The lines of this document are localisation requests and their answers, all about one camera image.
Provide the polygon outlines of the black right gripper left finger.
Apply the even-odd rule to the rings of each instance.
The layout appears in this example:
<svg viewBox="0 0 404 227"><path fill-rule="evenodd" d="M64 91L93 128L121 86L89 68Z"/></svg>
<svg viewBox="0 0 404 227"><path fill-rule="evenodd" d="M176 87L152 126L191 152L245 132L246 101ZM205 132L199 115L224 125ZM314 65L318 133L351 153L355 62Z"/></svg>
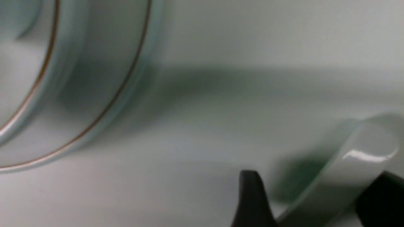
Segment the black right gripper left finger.
<svg viewBox="0 0 404 227"><path fill-rule="evenodd" d="M277 227L271 212L264 183L257 171L242 170L239 175L239 198L232 227Z"/></svg>

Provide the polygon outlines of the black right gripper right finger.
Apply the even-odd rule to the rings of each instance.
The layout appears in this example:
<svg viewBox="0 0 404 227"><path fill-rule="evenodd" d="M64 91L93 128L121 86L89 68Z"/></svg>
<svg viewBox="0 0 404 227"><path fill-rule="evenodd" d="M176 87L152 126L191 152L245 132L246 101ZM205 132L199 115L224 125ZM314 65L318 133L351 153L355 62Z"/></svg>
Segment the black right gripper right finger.
<svg viewBox="0 0 404 227"><path fill-rule="evenodd" d="M355 212L363 227L403 227L403 178L383 172L358 197Z"/></svg>

